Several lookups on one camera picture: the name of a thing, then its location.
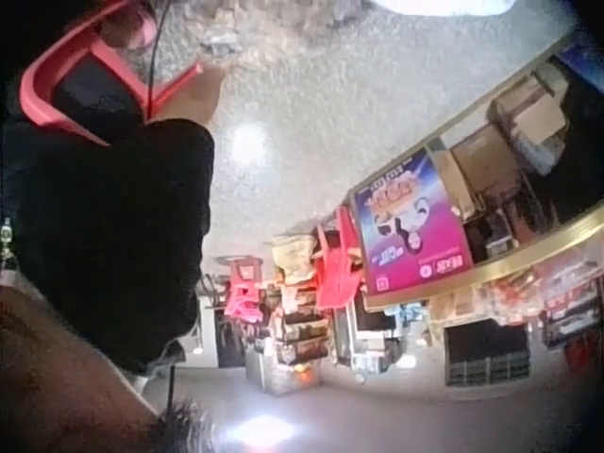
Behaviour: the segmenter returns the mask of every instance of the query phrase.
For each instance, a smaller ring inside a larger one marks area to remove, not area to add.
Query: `ceiling light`
[[[244,125],[233,132],[231,157],[236,163],[249,165],[258,163],[266,152],[266,133],[258,125]]]
[[[267,448],[290,439],[294,427],[278,418],[263,415],[231,431],[234,440],[255,448]]]

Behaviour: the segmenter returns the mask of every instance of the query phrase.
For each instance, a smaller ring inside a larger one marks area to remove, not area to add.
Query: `black shirt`
[[[198,313],[214,143],[186,120],[143,126],[102,76],[78,77],[57,100],[111,146],[34,126],[16,75],[2,127],[2,214],[20,270],[71,327],[118,365],[149,374],[182,352],[174,339]]]

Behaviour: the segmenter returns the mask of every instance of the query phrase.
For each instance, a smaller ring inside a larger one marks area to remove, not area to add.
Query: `pink poster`
[[[369,295],[472,267],[463,225],[425,149],[358,189],[354,200]]]

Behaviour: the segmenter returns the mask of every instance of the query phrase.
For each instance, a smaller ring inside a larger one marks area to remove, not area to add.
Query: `white plastic bag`
[[[516,0],[372,0],[392,12],[410,16],[496,16]]]

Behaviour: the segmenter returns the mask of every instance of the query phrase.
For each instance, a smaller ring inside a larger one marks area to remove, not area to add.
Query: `red plastic chair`
[[[117,0],[107,5],[93,17],[70,29],[25,71],[21,80],[20,102],[24,114],[36,125],[54,127],[80,135],[92,142],[107,143],[77,124],[51,105],[51,96],[58,84],[85,57],[92,56],[112,72],[130,90],[141,106],[146,122],[149,111],[148,87],[128,68],[124,60],[98,36],[96,26],[107,16],[121,8],[131,7],[131,0]],[[200,74],[199,63],[187,69],[171,82],[153,91],[151,116],[193,76]]]
[[[243,269],[251,269],[249,277]],[[262,260],[255,257],[236,259],[230,262],[230,292],[226,299],[225,315],[245,320],[248,323],[261,321],[263,316],[258,308],[262,283]]]
[[[330,248],[325,231],[317,227],[323,256],[316,262],[317,308],[341,309],[350,303],[361,285],[362,271],[352,272],[349,250],[359,248],[359,237],[350,218],[350,212],[340,206],[336,212],[340,247]]]

